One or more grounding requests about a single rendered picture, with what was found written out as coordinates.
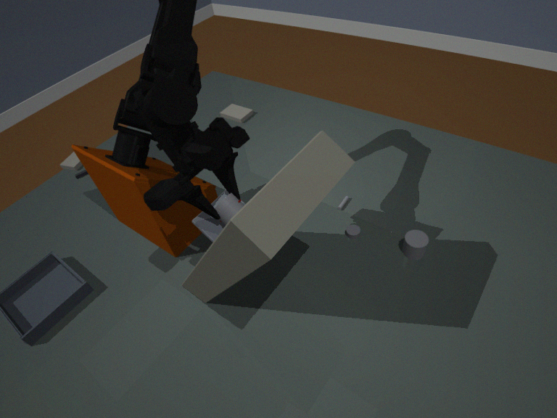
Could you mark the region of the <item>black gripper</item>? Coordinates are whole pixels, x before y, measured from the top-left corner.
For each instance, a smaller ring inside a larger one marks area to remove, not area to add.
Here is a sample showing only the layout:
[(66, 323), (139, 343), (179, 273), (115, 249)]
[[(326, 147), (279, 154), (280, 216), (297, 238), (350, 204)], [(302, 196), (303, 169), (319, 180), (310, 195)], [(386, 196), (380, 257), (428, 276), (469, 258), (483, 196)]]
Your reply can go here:
[[(214, 219), (220, 219), (218, 212), (209, 203), (206, 197), (202, 194), (200, 185), (194, 186), (191, 180), (204, 168), (196, 167), (193, 172), (188, 172), (178, 160), (175, 150), (173, 149), (173, 142), (179, 138), (185, 142), (191, 135), (188, 128), (192, 125), (199, 126), (194, 122), (187, 122), (179, 126), (172, 127), (165, 133), (159, 135), (155, 139), (159, 144), (157, 147), (163, 150), (165, 154), (171, 159), (175, 172), (180, 172), (174, 178), (164, 179), (157, 182), (150, 190), (144, 193), (144, 201), (149, 206), (150, 210), (166, 210), (178, 200), (183, 200), (194, 207), (205, 212)], [(240, 126), (232, 128), (234, 137), (230, 140), (231, 147), (240, 148), (245, 142), (249, 140), (247, 132)], [(239, 190), (236, 184), (234, 175), (234, 161), (238, 152), (233, 152), (223, 162), (221, 167), (212, 171), (221, 184), (226, 188), (228, 193), (232, 193), (238, 200), (240, 200)]]

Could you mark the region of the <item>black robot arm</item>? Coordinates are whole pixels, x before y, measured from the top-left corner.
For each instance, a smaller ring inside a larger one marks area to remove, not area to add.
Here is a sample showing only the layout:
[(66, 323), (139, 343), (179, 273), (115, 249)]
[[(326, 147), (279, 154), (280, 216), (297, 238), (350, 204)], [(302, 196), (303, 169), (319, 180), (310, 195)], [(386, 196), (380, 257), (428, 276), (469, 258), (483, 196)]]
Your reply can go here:
[[(113, 125), (118, 130), (115, 148), (112, 155), (105, 155), (130, 168), (149, 170), (145, 163), (150, 141), (157, 142), (156, 137), (194, 117), (197, 94), (202, 88), (198, 47), (191, 36), (197, 0), (159, 0), (159, 3), (141, 61), (139, 81), (120, 100)], [(217, 170), (233, 153), (229, 142), (234, 132), (223, 118), (216, 118), (206, 131), (194, 124), (187, 130), (191, 136), (185, 142), (177, 138), (173, 149), (189, 173), (196, 167)]]

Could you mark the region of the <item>grey cylinder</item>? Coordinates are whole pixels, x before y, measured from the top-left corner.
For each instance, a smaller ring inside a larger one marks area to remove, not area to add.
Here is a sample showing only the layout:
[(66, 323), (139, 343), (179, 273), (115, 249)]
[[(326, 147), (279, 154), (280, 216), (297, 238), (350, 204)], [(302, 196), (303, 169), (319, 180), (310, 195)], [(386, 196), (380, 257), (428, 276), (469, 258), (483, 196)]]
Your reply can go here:
[(343, 209), (344, 205), (346, 204), (346, 202), (349, 200), (349, 197), (346, 196), (343, 201), (340, 203), (340, 205), (338, 206), (338, 210)]
[(232, 193), (228, 194), (216, 207), (215, 210), (220, 216), (220, 222), (225, 225), (229, 220), (245, 205), (238, 200)]
[(350, 239), (357, 239), (360, 236), (360, 227), (354, 224), (349, 225), (346, 234)]
[(428, 236), (419, 230), (411, 230), (405, 234), (403, 254), (412, 260), (419, 260), (426, 254), (429, 244)]

